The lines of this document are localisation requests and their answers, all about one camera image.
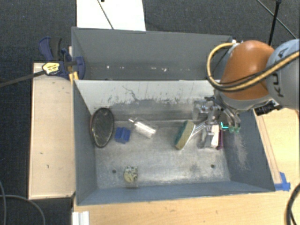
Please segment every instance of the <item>gray carpet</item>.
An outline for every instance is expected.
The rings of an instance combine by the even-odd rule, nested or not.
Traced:
[[[274,0],[262,0],[274,11]],[[267,42],[272,16],[255,0],[143,0],[147,30],[232,35],[238,41]],[[71,43],[75,0],[0,0],[0,77],[14,79],[32,71],[43,57],[44,36]],[[300,0],[283,0],[278,17],[299,37]],[[273,46],[292,39],[278,23]],[[7,194],[27,195],[30,143],[30,81],[0,89],[0,180]],[[0,223],[3,217],[0,200]],[[71,200],[40,201],[48,225],[70,224]],[[9,200],[7,224],[42,224],[28,204]]]

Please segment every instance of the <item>white paper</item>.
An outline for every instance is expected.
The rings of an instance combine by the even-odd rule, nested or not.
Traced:
[[[99,1],[114,29],[146,31],[142,0]],[[77,26],[111,28],[97,0],[77,0]]]

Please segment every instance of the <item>sponge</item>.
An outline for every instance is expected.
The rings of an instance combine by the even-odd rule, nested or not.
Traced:
[[[175,147],[179,150],[183,149],[186,145],[187,141],[189,140],[193,130],[194,130],[194,123],[192,121],[185,121],[182,126],[179,128],[178,134],[175,138]]]

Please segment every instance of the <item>bin floor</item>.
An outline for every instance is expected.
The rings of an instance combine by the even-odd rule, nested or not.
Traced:
[[[115,121],[109,143],[104,148],[95,147],[99,189],[230,180],[224,150],[199,149],[199,135],[183,150],[175,148],[174,139],[184,120],[152,122],[159,127],[152,138],[132,130],[129,142],[122,144],[114,140],[116,127],[129,125]],[[138,178],[132,184],[123,177],[127,166],[138,170]]]

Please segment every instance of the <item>blue block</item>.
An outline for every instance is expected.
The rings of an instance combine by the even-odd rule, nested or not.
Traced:
[[[130,138],[130,129],[127,129],[125,127],[117,127],[116,134],[114,136],[114,139],[118,143],[127,143]]]

